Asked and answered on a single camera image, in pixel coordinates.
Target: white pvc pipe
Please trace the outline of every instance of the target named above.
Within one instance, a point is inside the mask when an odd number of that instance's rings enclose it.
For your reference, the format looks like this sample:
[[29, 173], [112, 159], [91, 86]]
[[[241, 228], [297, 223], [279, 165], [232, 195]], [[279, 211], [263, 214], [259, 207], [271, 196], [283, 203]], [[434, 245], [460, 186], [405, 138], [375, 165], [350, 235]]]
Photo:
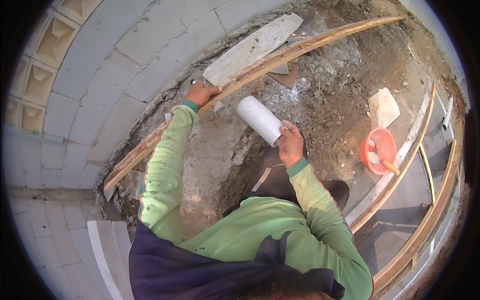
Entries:
[[448, 99], [448, 107], [447, 107], [446, 116], [444, 118], [444, 121], [442, 122], [443, 131], [446, 131], [447, 128], [448, 128], [448, 123], [450, 122], [450, 116], [452, 115], [452, 107], [453, 107], [453, 97], [450, 97]]
[[271, 146], [281, 136], [282, 122], [254, 96], [247, 96], [237, 106], [237, 114]]

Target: soil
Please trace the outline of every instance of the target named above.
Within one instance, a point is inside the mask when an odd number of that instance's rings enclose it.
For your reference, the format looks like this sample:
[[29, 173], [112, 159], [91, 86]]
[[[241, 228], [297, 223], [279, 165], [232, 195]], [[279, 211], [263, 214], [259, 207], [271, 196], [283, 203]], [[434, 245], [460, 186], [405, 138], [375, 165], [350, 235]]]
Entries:
[[[268, 13], [260, 20], [266, 24], [286, 9], [301, 17], [316, 10], [316, 30], [323, 33], [353, 22], [380, 16], [407, 15], [391, 0], [366, 0], [360, 6], [339, 1], [335, 6], [325, 0], [293, 3]], [[165, 113], [185, 97], [190, 80], [202, 79], [203, 70], [232, 46], [257, 28], [252, 28], [222, 53], [197, 64], [170, 101], [161, 103], [134, 133], [135, 146], [165, 120]], [[182, 219], [184, 238], [188, 239], [221, 218], [236, 204], [249, 183], [267, 143], [235, 113], [236, 105], [254, 95], [279, 119], [300, 128], [309, 151], [309, 162], [320, 180], [341, 179], [350, 187], [345, 211], [378, 181], [358, 159], [358, 146], [371, 130], [367, 99], [387, 87], [400, 108], [400, 116], [388, 127], [397, 150], [403, 144], [420, 109], [424, 95], [437, 83], [444, 105], [452, 95], [456, 104], [453, 116], [465, 110], [460, 91], [451, 76], [433, 36], [415, 18], [371, 28], [316, 49], [292, 63], [298, 65], [293, 89], [264, 75], [222, 100], [226, 107], [216, 116], [200, 115], [185, 152]], [[146, 157], [134, 169], [145, 171]], [[136, 219], [138, 201], [120, 197], [116, 205], [122, 214]]]

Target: plastic bucket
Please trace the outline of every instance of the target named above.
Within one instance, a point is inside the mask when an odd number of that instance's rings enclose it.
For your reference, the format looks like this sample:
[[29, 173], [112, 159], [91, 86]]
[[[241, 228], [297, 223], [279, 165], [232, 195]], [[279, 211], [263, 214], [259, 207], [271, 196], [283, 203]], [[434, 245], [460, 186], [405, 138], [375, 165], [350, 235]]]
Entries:
[[372, 140], [378, 149], [378, 158], [393, 164], [396, 157], [395, 139], [392, 134], [383, 127], [375, 127], [369, 132], [365, 140], [359, 146], [359, 158], [364, 165], [375, 175], [384, 175], [389, 172], [382, 164], [371, 164], [368, 159], [368, 140]]

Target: trowel handle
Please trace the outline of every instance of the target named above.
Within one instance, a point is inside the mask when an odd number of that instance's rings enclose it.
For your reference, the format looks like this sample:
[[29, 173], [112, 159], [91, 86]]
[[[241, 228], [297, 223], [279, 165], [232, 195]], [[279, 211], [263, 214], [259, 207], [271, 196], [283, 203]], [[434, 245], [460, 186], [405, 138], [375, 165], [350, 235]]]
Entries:
[[395, 175], [397, 175], [397, 176], [400, 175], [400, 170], [397, 169], [394, 165], [392, 165], [392, 164], [389, 163], [388, 161], [382, 160], [381, 163], [382, 163], [382, 165], [383, 165], [385, 168], [387, 168], [387, 169], [389, 169], [390, 171], [392, 171]]

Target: dark shorts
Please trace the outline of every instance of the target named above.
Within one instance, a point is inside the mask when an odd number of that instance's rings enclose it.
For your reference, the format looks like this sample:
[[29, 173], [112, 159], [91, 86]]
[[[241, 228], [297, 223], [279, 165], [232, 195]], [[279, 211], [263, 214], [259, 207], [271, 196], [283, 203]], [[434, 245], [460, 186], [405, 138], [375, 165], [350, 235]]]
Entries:
[[[303, 143], [303, 156], [308, 160], [305, 142]], [[330, 192], [340, 211], [343, 211], [350, 196], [350, 188], [347, 183], [341, 180], [322, 180], [320, 182], [324, 188]], [[266, 149], [242, 199], [238, 204], [226, 210], [223, 213], [223, 217], [228, 216], [232, 211], [238, 209], [241, 201], [254, 196], [275, 197], [292, 201], [299, 205], [295, 190], [288, 178], [285, 164], [280, 160], [278, 155], [278, 147], [268, 147]]]

